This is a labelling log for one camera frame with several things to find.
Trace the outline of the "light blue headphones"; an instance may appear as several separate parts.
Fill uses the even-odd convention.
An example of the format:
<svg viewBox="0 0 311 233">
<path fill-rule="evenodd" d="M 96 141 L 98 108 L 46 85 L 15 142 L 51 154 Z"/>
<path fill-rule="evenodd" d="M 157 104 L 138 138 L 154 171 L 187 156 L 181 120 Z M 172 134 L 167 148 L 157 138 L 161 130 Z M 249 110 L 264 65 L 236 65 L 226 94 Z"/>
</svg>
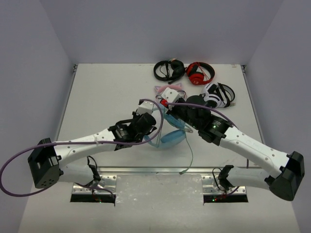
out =
<svg viewBox="0 0 311 233">
<path fill-rule="evenodd" d="M 175 119 L 173 116 L 166 113 L 164 108 L 161 108 L 163 118 L 171 126 L 175 127 L 176 130 L 161 136 L 159 133 L 156 141 L 148 141 L 148 144 L 157 149 L 167 149 L 174 147 L 186 139 L 186 133 L 193 133 L 193 129 L 184 121 Z"/>
</svg>

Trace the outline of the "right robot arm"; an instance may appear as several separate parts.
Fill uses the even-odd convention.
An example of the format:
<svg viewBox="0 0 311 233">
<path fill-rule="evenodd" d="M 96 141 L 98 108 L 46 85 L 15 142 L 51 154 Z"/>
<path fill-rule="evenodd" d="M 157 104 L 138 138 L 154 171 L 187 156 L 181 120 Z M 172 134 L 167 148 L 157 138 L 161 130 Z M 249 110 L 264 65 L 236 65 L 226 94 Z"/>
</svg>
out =
<svg viewBox="0 0 311 233">
<path fill-rule="evenodd" d="M 168 114 L 197 130 L 206 142 L 228 149 L 258 165 L 258 168 L 224 166 L 218 183 L 225 190 L 250 186 L 270 190 L 275 196 L 293 201 L 305 176 L 301 153 L 281 152 L 241 132 L 233 123 L 215 116 L 207 106 L 178 99 L 168 103 Z"/>
</svg>

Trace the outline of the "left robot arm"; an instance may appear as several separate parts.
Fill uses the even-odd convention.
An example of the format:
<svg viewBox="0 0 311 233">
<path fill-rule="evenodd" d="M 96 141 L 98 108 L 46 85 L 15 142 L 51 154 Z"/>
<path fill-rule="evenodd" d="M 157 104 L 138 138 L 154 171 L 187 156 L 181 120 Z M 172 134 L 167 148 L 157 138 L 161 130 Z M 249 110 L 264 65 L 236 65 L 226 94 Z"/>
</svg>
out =
<svg viewBox="0 0 311 233">
<path fill-rule="evenodd" d="M 75 165 L 74 161 L 140 144 L 144 136 L 155 129 L 154 117 L 144 113 L 82 138 L 63 142 L 43 139 L 28 157 L 35 188 L 46 189 L 57 182 L 96 187 L 101 182 L 96 167 L 91 164 Z"/>
</svg>

